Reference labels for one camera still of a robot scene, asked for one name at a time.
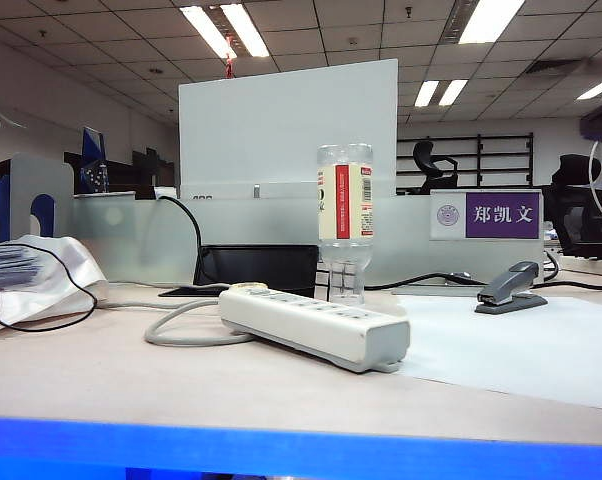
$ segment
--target upside-down bottle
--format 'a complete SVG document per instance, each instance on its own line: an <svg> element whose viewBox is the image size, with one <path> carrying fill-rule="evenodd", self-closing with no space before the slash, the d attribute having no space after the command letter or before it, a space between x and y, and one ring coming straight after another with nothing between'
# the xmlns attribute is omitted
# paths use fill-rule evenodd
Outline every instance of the upside-down bottle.
<svg viewBox="0 0 602 480"><path fill-rule="evenodd" d="M319 247L330 271L329 299L361 305L372 258L372 147L324 145L317 157Z"/></svg>

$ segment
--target red label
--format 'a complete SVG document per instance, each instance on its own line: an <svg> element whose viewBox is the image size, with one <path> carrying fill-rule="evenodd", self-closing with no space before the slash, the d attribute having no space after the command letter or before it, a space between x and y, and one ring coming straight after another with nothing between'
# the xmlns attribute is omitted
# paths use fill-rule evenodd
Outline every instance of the red label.
<svg viewBox="0 0 602 480"><path fill-rule="evenodd" d="M337 200L337 238L350 238L350 167L335 167Z"/></svg>

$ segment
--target stapler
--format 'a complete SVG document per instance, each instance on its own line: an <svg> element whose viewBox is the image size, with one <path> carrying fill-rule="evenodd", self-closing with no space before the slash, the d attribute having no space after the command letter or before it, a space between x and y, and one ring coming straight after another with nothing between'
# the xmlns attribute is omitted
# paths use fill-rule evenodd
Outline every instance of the stapler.
<svg viewBox="0 0 602 480"><path fill-rule="evenodd" d="M477 298L480 303L474 311L498 315L546 305L548 301L539 295L531 293L515 295L515 292L531 287L537 275L539 275L539 265L535 262L519 262L512 265L479 292Z"/></svg>

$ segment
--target white partition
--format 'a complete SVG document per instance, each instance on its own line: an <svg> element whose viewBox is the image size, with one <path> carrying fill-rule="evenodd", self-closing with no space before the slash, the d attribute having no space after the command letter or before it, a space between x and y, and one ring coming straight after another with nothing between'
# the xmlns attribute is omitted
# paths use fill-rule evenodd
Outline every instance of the white partition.
<svg viewBox="0 0 602 480"><path fill-rule="evenodd" d="M372 145L392 196L396 114L396 59L181 85L181 198L314 198L317 147L340 143Z"/></svg>

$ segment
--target purple name plate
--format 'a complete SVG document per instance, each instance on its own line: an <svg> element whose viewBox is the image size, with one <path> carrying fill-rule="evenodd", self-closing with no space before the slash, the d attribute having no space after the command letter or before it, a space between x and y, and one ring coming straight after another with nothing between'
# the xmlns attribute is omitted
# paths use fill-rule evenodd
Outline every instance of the purple name plate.
<svg viewBox="0 0 602 480"><path fill-rule="evenodd" d="M466 238L539 238L538 192L466 193Z"/></svg>

